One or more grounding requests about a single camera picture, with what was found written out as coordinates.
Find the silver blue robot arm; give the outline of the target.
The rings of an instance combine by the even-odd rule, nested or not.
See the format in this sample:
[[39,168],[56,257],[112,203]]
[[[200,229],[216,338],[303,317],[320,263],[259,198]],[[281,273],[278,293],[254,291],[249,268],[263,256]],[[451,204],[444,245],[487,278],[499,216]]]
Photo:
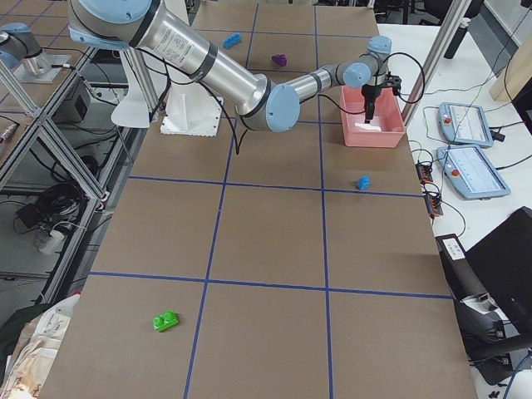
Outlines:
[[252,131],[292,129],[301,103],[335,86],[369,86],[363,111],[371,119],[392,49],[389,37],[375,36],[354,62],[322,66],[276,84],[220,51],[162,1],[71,1],[68,17],[73,41],[102,49],[132,47],[154,52],[191,81],[230,99],[242,123]]
[[70,58],[44,50],[24,23],[1,26],[1,61],[20,82],[52,84]]

